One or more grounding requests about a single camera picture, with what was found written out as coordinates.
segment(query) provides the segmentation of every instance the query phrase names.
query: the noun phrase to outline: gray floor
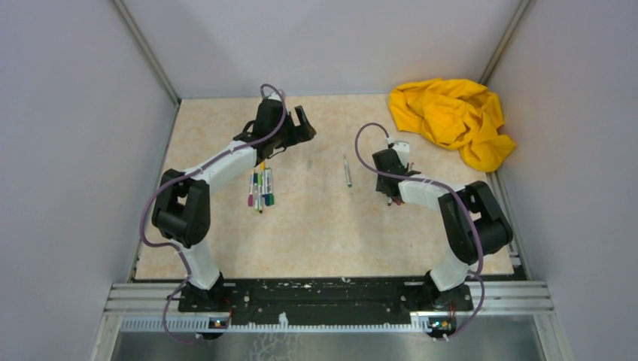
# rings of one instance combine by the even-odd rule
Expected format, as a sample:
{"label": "gray floor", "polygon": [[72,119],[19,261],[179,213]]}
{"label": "gray floor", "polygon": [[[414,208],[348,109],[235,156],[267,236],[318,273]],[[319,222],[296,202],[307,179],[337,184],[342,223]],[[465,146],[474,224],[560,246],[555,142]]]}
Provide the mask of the gray floor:
{"label": "gray floor", "polygon": [[450,343],[425,341],[419,334],[235,333],[186,346],[162,333],[121,332],[113,359],[531,361],[543,357],[531,317],[479,317]]}

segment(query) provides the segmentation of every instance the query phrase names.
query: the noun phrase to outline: white wall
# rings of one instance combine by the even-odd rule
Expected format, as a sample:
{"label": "white wall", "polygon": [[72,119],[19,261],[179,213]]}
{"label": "white wall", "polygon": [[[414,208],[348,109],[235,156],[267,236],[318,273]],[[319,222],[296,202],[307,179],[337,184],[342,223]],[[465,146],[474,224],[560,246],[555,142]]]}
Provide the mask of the white wall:
{"label": "white wall", "polygon": [[500,169],[577,360],[636,359],[638,2],[537,2],[490,82]]}
{"label": "white wall", "polygon": [[0,359],[88,359],[172,122],[106,0],[0,5]]}
{"label": "white wall", "polygon": [[518,0],[126,0],[182,98],[478,80]]}

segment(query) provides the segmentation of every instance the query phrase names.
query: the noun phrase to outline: yellow cloth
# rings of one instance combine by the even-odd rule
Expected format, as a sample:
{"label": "yellow cloth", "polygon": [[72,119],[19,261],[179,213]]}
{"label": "yellow cloth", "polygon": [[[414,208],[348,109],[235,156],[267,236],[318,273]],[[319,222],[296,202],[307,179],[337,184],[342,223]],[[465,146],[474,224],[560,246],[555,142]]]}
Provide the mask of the yellow cloth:
{"label": "yellow cloth", "polygon": [[516,144],[497,129],[505,120],[498,96],[465,79],[432,79],[398,86],[390,93],[398,130],[414,132],[479,171],[496,171]]}

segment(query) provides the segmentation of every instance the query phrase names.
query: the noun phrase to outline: wooden table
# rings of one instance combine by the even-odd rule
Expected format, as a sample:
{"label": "wooden table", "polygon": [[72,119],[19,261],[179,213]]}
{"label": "wooden table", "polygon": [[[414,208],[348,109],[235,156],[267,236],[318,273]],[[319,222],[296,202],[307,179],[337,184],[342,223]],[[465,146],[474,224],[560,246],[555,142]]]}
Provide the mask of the wooden table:
{"label": "wooden table", "polygon": [[[255,118],[259,102],[184,100],[164,168],[182,170],[218,153]],[[420,135],[398,133],[385,95],[291,96],[286,103],[289,109],[304,107],[317,135],[267,162],[275,180],[275,205],[263,214],[247,206],[249,171],[212,195],[206,241],[224,276],[423,275],[434,267],[448,249],[441,215],[416,205],[387,206],[387,198],[375,192],[376,175],[354,154],[357,130],[371,121],[383,124],[395,139],[410,142],[415,170],[435,179],[464,185],[485,180],[485,174],[465,165],[456,151]],[[362,134],[360,149],[371,164],[371,154],[385,146],[379,129]],[[345,183],[344,154],[352,188]],[[147,233],[151,241],[162,240],[152,226]],[[511,274],[507,249],[485,257],[483,272]],[[183,276],[173,249],[143,247],[137,279]]]}

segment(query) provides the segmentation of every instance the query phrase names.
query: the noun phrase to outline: wire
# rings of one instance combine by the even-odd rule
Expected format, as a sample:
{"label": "wire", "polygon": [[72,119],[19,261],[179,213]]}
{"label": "wire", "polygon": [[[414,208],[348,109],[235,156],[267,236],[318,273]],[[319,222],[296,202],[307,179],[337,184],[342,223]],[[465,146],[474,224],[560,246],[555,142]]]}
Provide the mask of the wire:
{"label": "wire", "polygon": [[480,284],[481,284],[481,298],[478,301],[478,305],[475,307],[474,312],[472,312],[472,314],[467,318],[467,320],[463,323],[463,325],[461,325],[461,327],[459,327],[457,329],[457,331],[449,336],[446,336],[445,338],[437,338],[437,341],[450,341],[452,340],[455,335],[458,335],[461,331],[463,331],[467,325],[472,322],[472,320],[474,320],[474,317],[476,317],[476,314],[481,310],[481,308],[483,307],[483,301],[485,300],[485,285],[483,283],[483,279],[481,278],[480,274],[483,271],[483,247],[481,245],[481,239],[479,237],[479,231],[476,229],[476,225],[474,224],[474,221],[472,220],[472,216],[469,213],[469,211],[467,210],[467,207],[465,206],[465,204],[463,203],[463,201],[461,200],[461,198],[459,197],[459,195],[447,184],[443,183],[443,182],[439,182],[437,180],[433,180],[433,179],[423,179],[423,178],[416,178],[416,177],[406,177],[405,175],[398,175],[398,174],[391,174],[391,173],[387,173],[384,171],[379,171],[373,167],[371,167],[368,163],[366,163],[363,158],[361,157],[361,154],[359,153],[359,137],[361,136],[361,132],[369,127],[369,126],[377,126],[378,128],[381,128],[381,130],[383,131],[383,133],[385,133],[385,138],[389,138],[390,134],[387,132],[386,128],[384,128],[381,124],[379,123],[367,123],[364,124],[359,131],[357,132],[357,136],[354,138],[354,152],[357,154],[357,158],[359,159],[359,162],[361,162],[361,164],[368,168],[370,171],[375,172],[376,174],[380,174],[383,175],[384,177],[391,177],[391,178],[396,178],[396,179],[400,179],[402,181],[414,181],[414,182],[427,182],[430,183],[434,186],[437,186],[439,188],[442,188],[444,190],[447,190],[448,192],[450,192],[450,194],[452,195],[452,197],[454,198],[454,200],[456,201],[456,203],[458,203],[459,208],[461,213],[463,213],[463,215],[465,216],[467,222],[469,223],[469,229],[472,232],[472,236],[474,238],[474,245],[476,247],[476,253],[478,255],[478,267],[476,269],[475,272],[468,272],[468,276],[475,278]]}
{"label": "wire", "polygon": [[184,175],[182,175],[180,177],[171,179],[168,182],[162,184],[149,197],[149,199],[146,201],[146,204],[144,205],[144,209],[142,210],[142,214],[141,214],[141,217],[140,217],[140,223],[139,223],[139,235],[140,235],[140,240],[142,241],[142,243],[144,243],[148,247],[152,247],[152,248],[172,247],[173,249],[175,249],[178,252],[178,255],[179,255],[179,257],[180,257],[180,259],[181,259],[181,261],[184,264],[184,267],[186,269],[186,278],[179,284],[179,286],[177,288],[175,288],[175,291],[173,291],[173,293],[169,296],[168,300],[166,301],[166,305],[164,306],[164,312],[162,312],[162,327],[164,328],[164,331],[166,332],[167,335],[169,335],[170,338],[172,338],[173,340],[175,340],[175,341],[177,341],[179,343],[182,343],[182,344],[195,344],[195,342],[194,341],[182,340],[182,339],[176,337],[175,335],[173,335],[169,331],[168,326],[166,325],[166,315],[169,312],[169,305],[171,304],[172,299],[180,291],[182,291],[182,289],[187,285],[188,280],[190,279],[190,276],[193,273],[193,271],[190,268],[190,265],[188,264],[188,259],[186,259],[185,255],[182,253],[182,251],[179,248],[179,246],[177,246],[176,244],[173,244],[171,242],[152,243],[152,242],[150,242],[148,240],[148,238],[146,238],[146,232],[145,232],[146,220],[148,219],[148,214],[150,213],[150,207],[153,205],[153,202],[155,202],[155,199],[157,199],[157,196],[159,196],[162,192],[167,190],[169,187],[172,187],[173,184],[185,181],[186,179],[188,179],[188,178],[190,178],[190,177],[192,177],[194,175],[202,173],[208,167],[210,167],[211,165],[215,164],[216,161],[218,161],[219,159],[224,158],[225,156],[231,154],[232,152],[234,152],[236,150],[241,150],[241,149],[244,149],[246,147],[252,147],[254,145],[261,144],[264,141],[267,141],[270,138],[272,138],[272,136],[275,135],[279,131],[281,126],[284,125],[284,120],[286,119],[286,115],[287,115],[286,102],[284,100],[283,92],[280,92],[274,86],[265,83],[265,84],[262,84],[260,86],[260,93],[261,93],[262,98],[266,97],[264,95],[264,92],[263,92],[264,88],[270,88],[275,93],[277,93],[277,96],[279,96],[279,99],[281,100],[281,105],[282,105],[281,119],[279,120],[279,123],[277,124],[277,126],[272,130],[272,132],[268,133],[266,136],[264,136],[262,138],[259,138],[259,139],[255,140],[255,141],[251,141],[251,142],[248,142],[246,144],[242,144],[242,145],[237,146],[237,147],[235,147],[233,149],[225,150],[224,152],[219,153],[218,155],[213,157],[211,160],[209,160],[206,163],[204,163],[204,165],[202,165],[198,169],[196,169],[196,170],[194,170],[194,171],[192,171],[190,173],[184,174]]}

